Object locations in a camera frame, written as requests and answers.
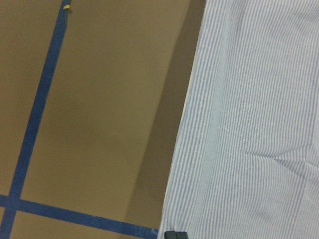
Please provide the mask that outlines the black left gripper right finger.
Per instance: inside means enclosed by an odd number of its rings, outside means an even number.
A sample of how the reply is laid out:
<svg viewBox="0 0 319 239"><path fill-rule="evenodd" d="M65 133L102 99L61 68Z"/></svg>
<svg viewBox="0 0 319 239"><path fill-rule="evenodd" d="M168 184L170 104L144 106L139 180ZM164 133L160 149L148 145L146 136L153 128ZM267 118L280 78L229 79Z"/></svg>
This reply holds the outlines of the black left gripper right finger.
<svg viewBox="0 0 319 239"><path fill-rule="evenodd" d="M176 239L187 239L187 232L176 232Z"/></svg>

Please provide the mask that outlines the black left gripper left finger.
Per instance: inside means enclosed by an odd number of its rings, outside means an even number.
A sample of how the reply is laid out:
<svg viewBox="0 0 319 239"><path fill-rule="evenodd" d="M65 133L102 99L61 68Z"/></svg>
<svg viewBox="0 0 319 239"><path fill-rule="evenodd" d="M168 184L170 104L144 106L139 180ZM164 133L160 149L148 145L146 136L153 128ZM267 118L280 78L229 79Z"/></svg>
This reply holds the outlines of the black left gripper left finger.
<svg viewBox="0 0 319 239"><path fill-rule="evenodd" d="M176 232L175 231L167 231L164 233L165 239L176 239Z"/></svg>

